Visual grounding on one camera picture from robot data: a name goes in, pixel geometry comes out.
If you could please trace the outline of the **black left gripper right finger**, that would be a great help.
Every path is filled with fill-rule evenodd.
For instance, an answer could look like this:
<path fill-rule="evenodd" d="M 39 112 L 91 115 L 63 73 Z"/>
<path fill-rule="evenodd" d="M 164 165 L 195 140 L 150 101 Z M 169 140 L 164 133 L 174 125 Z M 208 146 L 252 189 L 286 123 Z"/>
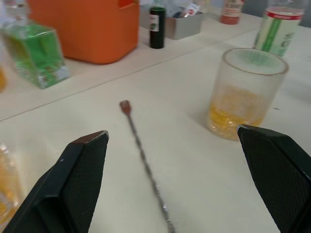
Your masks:
<path fill-rule="evenodd" d="M 311 158 L 289 136 L 239 125 L 237 134 L 255 187 L 282 233 L 311 231 Z"/>

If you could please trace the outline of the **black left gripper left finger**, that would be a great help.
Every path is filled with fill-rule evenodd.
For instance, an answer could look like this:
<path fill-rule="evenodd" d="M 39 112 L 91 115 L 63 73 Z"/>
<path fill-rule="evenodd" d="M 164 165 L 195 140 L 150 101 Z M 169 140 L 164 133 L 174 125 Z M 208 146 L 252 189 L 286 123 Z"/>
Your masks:
<path fill-rule="evenodd" d="M 87 233 L 100 194 L 108 131 L 70 142 L 35 183 L 5 233 Z"/>

